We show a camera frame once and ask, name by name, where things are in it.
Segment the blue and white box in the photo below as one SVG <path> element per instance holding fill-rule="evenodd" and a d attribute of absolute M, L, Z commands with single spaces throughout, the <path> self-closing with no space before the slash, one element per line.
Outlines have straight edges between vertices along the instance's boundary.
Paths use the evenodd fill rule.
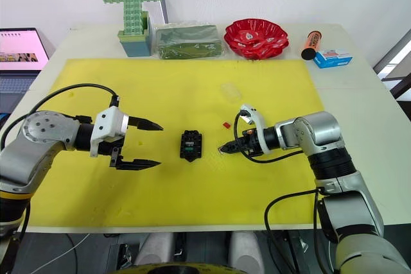
<path fill-rule="evenodd" d="M 314 62 L 320 69 L 325 67 L 337 67 L 339 65 L 347 65 L 353 56 L 343 49 L 330 49 L 327 51 L 317 51 Z"/>

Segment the table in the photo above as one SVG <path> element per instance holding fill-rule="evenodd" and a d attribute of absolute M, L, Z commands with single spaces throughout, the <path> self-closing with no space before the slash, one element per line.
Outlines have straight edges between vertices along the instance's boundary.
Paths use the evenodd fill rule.
<path fill-rule="evenodd" d="M 300 59 L 300 48 L 312 30 L 322 32 L 322 49 L 343 48 L 353 55 L 344 67 L 319 69 L 306 62 L 311 78 L 323 102 L 340 123 L 347 149 L 367 183 L 386 225 L 411 223 L 409 200 L 411 192 L 411 123 L 380 82 L 361 52 L 343 27 L 337 24 L 282 24 L 288 33 L 290 46 L 275 59 Z M 25 114 L 50 90 L 69 58 L 126 58 L 116 36 L 121 25 L 84 26 L 72 29 L 47 66 L 33 82 L 6 125 Z M 224 25 L 218 25 L 221 35 Z M 231 51 L 222 58 L 237 59 Z M 15 137 L 17 128 L 9 134 Z M 290 225 L 311 228 L 311 225 Z M 30 228 L 30 232 L 101 232 L 47 227 Z M 199 226 L 161 228 L 111 228 L 104 232 L 199 231 L 199 230 L 257 230 L 261 225 Z"/>

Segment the yellow mat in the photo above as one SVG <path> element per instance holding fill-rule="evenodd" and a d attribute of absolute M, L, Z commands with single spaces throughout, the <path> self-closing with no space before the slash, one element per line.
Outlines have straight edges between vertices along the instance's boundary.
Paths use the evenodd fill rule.
<path fill-rule="evenodd" d="M 267 204 L 280 195 L 314 188 L 304 155 L 255 164 L 217 148 L 233 140 L 232 124 L 242 103 L 258 109 L 267 125 L 322 110 L 300 60 L 70 60 L 52 90 L 74 83 L 100 83 L 121 97 L 120 109 L 164 127 L 130 127 L 125 160 L 147 158 L 161 165 L 142 171 L 109 167 L 109 157 L 62 151 L 32 199 L 31 226 L 156 227 L 263 224 Z M 60 94 L 42 110 L 96 114 L 110 95 L 100 89 Z M 243 121 L 239 131 L 247 126 Z M 184 130 L 203 134 L 202 158 L 179 158 Z M 270 157 L 285 154 L 275 150 Z M 271 223 L 312 222 L 313 196 L 285 200 Z"/>

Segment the red bowl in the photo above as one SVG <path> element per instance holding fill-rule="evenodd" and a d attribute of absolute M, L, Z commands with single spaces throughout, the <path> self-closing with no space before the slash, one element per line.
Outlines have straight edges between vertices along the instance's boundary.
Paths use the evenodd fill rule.
<path fill-rule="evenodd" d="M 237 55 L 261 60 L 280 55 L 288 46 L 287 32 L 264 19 L 242 19 L 226 29 L 224 40 Z"/>

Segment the laptop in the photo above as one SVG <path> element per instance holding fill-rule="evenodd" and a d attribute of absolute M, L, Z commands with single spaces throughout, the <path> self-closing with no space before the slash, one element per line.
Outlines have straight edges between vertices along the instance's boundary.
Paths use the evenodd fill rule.
<path fill-rule="evenodd" d="M 35 28 L 0 29 L 0 114 L 11 114 L 48 62 Z"/>

